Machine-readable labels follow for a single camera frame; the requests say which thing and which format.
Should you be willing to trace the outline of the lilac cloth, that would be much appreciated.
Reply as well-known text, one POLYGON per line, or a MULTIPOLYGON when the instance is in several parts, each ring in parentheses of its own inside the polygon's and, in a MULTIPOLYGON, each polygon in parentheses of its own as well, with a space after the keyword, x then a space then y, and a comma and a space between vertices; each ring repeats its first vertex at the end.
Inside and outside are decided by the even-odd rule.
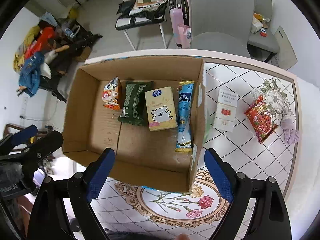
POLYGON ((287 145, 293 145, 300 140, 300 132, 295 128, 290 117, 283 117, 280 123, 284 132, 284 139, 287 145))

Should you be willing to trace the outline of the red snack bag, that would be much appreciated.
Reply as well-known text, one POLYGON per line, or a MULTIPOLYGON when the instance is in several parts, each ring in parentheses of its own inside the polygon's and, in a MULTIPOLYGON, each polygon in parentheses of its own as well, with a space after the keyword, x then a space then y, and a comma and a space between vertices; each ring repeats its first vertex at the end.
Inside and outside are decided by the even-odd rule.
POLYGON ((248 117, 260 144, 262 144, 278 127, 272 119, 271 111, 268 109, 268 105, 262 95, 252 102, 249 108, 244 112, 244 115, 248 117))

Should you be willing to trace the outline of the orange cartoon snack bag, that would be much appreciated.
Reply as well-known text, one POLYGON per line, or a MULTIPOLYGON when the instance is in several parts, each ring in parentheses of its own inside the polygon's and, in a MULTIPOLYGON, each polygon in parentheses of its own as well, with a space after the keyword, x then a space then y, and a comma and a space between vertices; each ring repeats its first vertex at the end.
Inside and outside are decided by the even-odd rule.
POLYGON ((122 86, 118 76, 114 77, 103 90, 103 106, 115 111, 121 109, 122 86))

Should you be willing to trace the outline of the blue Nestle milk powder sachet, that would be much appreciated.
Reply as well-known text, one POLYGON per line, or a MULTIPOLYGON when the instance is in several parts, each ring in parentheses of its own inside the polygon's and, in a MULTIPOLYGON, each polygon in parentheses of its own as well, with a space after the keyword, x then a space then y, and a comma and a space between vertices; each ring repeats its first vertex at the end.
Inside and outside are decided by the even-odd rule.
POLYGON ((178 134, 175 152, 190 153, 191 129, 190 114, 193 96, 194 81, 182 81, 179 83, 178 94, 178 134))

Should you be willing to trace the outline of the patterned floral tablecloth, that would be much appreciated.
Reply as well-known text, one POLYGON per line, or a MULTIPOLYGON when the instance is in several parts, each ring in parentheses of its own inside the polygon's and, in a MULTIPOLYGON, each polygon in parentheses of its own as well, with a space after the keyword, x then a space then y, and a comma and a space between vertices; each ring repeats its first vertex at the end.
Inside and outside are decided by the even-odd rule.
MULTIPOLYGON (((209 121, 213 120, 221 89, 238 95, 233 131, 225 132, 208 125, 204 148, 213 148, 223 161, 249 178, 276 178, 284 191, 295 147, 286 144, 281 128, 259 143, 245 111, 253 102, 254 88, 266 92, 275 86, 278 91, 268 95, 268 100, 287 103, 295 118, 293 84, 256 70, 213 63, 204 65, 204 78, 209 121)), ((208 239, 225 214, 228 202, 221 198, 200 160, 190 194, 145 189, 108 178, 91 206, 108 233, 137 232, 162 239, 173 239, 183 233, 190 239, 208 239)))

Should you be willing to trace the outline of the pile of clothes and bags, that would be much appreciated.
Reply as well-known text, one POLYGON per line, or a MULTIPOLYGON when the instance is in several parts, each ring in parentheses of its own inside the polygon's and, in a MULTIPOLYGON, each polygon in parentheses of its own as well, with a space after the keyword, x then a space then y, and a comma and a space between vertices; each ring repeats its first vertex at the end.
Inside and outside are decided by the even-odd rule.
POLYGON ((13 69, 19 74, 17 96, 33 97, 43 89, 66 102, 58 91, 60 80, 72 63, 87 60, 93 45, 102 37, 87 31, 75 19, 58 21, 49 12, 43 14, 14 55, 13 69))

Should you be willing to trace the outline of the white cigarette carton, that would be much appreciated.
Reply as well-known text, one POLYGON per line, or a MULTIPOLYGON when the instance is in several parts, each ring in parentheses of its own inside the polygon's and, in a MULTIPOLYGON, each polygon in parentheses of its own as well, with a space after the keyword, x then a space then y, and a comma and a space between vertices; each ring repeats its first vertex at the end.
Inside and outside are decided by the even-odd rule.
POLYGON ((220 89, 213 122, 215 129, 232 132, 235 125, 238 95, 230 90, 220 89))

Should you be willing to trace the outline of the brown cardboard box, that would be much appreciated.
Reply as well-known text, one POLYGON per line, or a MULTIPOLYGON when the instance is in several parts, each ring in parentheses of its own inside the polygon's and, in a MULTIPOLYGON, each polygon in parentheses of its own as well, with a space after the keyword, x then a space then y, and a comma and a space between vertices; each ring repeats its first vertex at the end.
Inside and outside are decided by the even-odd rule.
POLYGON ((64 155, 83 166, 106 148, 116 153, 111 177, 168 192, 188 192, 195 179, 204 137, 203 59, 191 56, 140 56, 80 67, 68 97, 63 128, 64 155), (195 150, 176 152, 178 130, 150 131, 118 120, 119 111, 103 106, 102 94, 112 78, 151 81, 155 88, 171 87, 178 94, 182 80, 194 81, 190 129, 195 150))

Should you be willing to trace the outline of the green snack packet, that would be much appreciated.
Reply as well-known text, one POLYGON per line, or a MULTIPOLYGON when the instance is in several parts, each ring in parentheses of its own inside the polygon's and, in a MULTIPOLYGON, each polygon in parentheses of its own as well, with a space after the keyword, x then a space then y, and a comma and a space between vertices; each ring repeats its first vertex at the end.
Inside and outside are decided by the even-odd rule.
POLYGON ((119 122, 135 126, 146 126, 147 119, 144 115, 146 108, 145 92, 153 89, 154 82, 126 81, 125 99, 123 110, 118 117, 119 122))

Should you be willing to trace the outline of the grey chair far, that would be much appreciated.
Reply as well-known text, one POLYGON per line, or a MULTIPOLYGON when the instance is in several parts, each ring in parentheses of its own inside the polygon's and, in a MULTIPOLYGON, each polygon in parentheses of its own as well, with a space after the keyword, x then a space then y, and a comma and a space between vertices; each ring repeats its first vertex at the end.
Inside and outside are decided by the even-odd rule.
POLYGON ((269 27, 272 20, 272 0, 254 0, 253 20, 248 38, 253 57, 268 62, 279 50, 279 44, 269 27))

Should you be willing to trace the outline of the grey chair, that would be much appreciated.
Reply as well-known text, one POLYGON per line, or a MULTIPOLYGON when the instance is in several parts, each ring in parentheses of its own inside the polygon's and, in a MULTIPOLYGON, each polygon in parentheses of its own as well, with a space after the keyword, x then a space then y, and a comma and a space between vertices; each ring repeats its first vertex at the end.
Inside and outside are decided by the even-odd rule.
POLYGON ((248 38, 253 57, 268 62, 279 50, 279 44, 269 27, 272 20, 272 0, 254 0, 253 20, 248 38))
POLYGON ((250 57, 254 0, 190 0, 191 49, 250 57))

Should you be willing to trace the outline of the white chair with clutter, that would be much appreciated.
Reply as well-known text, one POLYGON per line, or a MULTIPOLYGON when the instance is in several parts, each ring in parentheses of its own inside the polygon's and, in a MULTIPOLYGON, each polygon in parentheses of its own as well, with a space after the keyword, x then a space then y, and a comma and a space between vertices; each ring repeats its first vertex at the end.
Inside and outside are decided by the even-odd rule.
POLYGON ((163 22, 168 0, 123 0, 119 3, 116 20, 116 30, 122 31, 133 50, 136 46, 132 43, 127 31, 129 29, 147 25, 159 25, 164 47, 167 42, 164 36, 163 22))

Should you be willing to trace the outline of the items on far chair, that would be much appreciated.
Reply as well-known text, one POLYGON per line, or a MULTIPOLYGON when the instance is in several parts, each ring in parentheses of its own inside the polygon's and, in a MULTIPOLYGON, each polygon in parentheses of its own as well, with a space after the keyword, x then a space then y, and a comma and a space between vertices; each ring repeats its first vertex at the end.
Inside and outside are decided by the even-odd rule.
POLYGON ((259 33, 262 37, 266 37, 270 21, 271 20, 268 17, 254 13, 250 32, 252 34, 259 33))

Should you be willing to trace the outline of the pink paper bag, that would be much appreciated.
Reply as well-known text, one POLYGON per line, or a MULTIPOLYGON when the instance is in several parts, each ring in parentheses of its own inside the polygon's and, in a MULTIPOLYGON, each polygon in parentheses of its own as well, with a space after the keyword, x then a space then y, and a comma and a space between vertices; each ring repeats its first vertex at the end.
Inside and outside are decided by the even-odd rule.
POLYGON ((191 27, 183 24, 178 25, 178 33, 183 49, 189 49, 191 46, 191 27))

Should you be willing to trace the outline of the grey chair near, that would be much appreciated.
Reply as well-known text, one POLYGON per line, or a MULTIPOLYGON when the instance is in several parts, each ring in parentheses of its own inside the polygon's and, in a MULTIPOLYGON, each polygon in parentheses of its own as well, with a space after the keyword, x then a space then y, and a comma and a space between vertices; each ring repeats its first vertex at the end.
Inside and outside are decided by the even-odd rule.
POLYGON ((190 0, 191 49, 250 57, 254 0, 190 0))

